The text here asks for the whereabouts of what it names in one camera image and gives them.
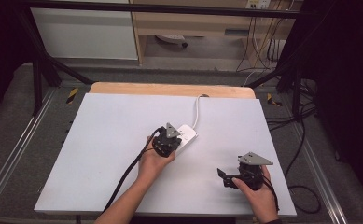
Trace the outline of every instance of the gray carpet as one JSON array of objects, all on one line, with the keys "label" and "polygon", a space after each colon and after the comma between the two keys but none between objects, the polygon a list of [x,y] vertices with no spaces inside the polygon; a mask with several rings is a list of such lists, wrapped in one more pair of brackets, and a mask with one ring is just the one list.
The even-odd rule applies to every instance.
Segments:
[{"label": "gray carpet", "polygon": [[[86,77],[100,81],[117,82],[152,82],[175,84],[205,84],[205,85],[230,85],[241,86],[244,84],[247,73],[228,72],[197,72],[197,71],[159,71],[159,70],[129,70],[129,69],[80,69]],[[21,67],[15,74],[11,87],[4,102],[0,105],[0,169],[7,159],[10,150],[15,146],[21,132],[27,125],[33,111],[33,90],[31,82],[31,69]],[[64,79],[73,79],[63,75]],[[275,80],[271,80],[260,88],[257,97],[262,102],[262,107],[267,117],[287,117],[283,106],[268,105],[265,90],[271,91]],[[65,101],[72,87],[61,87],[57,90],[47,115],[43,118],[35,132],[29,146],[26,148],[19,165],[16,167],[6,188],[0,196],[0,217],[32,219],[32,220],[72,220],[69,216],[48,216],[34,212],[38,199],[38,190],[43,186],[49,176],[52,165],[62,148],[62,141],[66,138],[83,95],[89,87],[79,88],[79,92],[70,105]],[[273,98],[280,100],[273,92]],[[328,181],[333,187],[341,204],[343,212],[350,222],[363,223],[363,188],[356,180],[356,176],[346,163],[334,159],[333,150],[328,142],[325,132],[320,124],[320,119],[310,117],[306,120],[306,132],[314,152],[326,171]],[[299,140],[295,135],[292,125],[272,132],[272,140],[278,153],[281,166],[285,170],[296,152]],[[302,154],[291,169],[288,184],[308,186],[318,193],[310,169]],[[315,198],[311,193],[295,190],[292,195],[294,202],[306,209],[316,207]],[[297,217],[288,217],[287,222],[330,223],[331,219],[324,204],[317,214],[309,215],[301,211]],[[82,217],[93,220],[96,216]]]}]

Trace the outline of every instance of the hand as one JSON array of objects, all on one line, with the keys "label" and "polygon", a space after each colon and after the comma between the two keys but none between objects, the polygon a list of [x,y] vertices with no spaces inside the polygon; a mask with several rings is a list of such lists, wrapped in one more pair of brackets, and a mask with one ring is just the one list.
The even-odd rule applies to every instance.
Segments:
[{"label": "hand", "polygon": [[[266,166],[261,166],[261,168],[263,175],[266,176],[268,180],[271,180],[268,168],[266,168]],[[245,184],[245,182],[243,182],[243,180],[233,178],[232,181],[248,199],[251,204],[251,208],[260,223],[267,223],[279,218],[277,216],[274,196],[266,185],[262,185],[262,188],[253,191]]]},{"label": "hand", "polygon": [[152,140],[147,146],[147,151],[139,161],[138,177],[152,184],[153,181],[161,174],[163,168],[175,159],[175,151],[168,158],[164,158],[153,149]]}]

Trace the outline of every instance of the white power strip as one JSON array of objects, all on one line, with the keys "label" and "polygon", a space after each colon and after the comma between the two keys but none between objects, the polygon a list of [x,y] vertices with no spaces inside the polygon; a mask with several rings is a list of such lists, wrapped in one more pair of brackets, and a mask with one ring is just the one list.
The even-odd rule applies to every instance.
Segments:
[{"label": "white power strip", "polygon": [[271,0],[248,0],[246,8],[268,9]]},{"label": "white power strip", "polygon": [[193,130],[187,124],[182,125],[177,130],[180,133],[178,137],[181,138],[181,144],[178,146],[176,152],[189,146],[190,143],[198,137],[198,134],[195,132],[195,130]]}]

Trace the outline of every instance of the metal frame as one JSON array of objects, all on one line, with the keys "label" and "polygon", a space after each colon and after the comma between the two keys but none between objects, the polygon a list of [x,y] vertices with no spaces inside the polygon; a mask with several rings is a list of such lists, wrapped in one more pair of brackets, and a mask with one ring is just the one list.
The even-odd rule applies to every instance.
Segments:
[{"label": "metal frame", "polygon": [[249,8],[227,8],[227,7],[190,7],[190,6],[169,6],[169,5],[142,5],[142,4],[119,4],[119,3],[93,3],[93,2],[71,2],[71,1],[50,1],[50,0],[19,0],[13,3],[13,11],[21,24],[24,32],[30,39],[30,43],[35,53],[35,111],[37,113],[41,107],[42,93],[41,74],[50,86],[59,86],[61,79],[55,67],[63,70],[68,75],[75,77],[85,84],[92,84],[94,81],[83,77],[78,72],[60,63],[51,57],[45,50],[39,34],[33,29],[32,24],[27,19],[26,9],[35,8],[56,8],[73,10],[98,10],[98,11],[129,11],[129,12],[154,12],[154,13],[177,13],[177,14],[197,14],[197,15],[218,15],[236,17],[261,17],[261,18],[283,18],[283,19],[310,19],[321,16],[313,12],[302,12],[292,10],[256,10]]}]

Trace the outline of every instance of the white tabletop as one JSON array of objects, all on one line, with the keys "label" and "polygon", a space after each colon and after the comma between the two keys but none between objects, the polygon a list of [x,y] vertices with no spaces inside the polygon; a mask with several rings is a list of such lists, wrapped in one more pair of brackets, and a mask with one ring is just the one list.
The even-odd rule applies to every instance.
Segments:
[{"label": "white tabletop", "polygon": [[[147,136],[170,122],[191,126],[196,97],[88,93],[35,206],[47,214],[100,213]],[[146,194],[137,214],[239,217],[251,215],[238,189],[224,188],[216,168],[238,174],[238,156],[252,151],[268,166],[281,216],[295,216],[259,100],[201,98],[199,137],[177,152]],[[135,180],[137,167],[119,195]]]}]

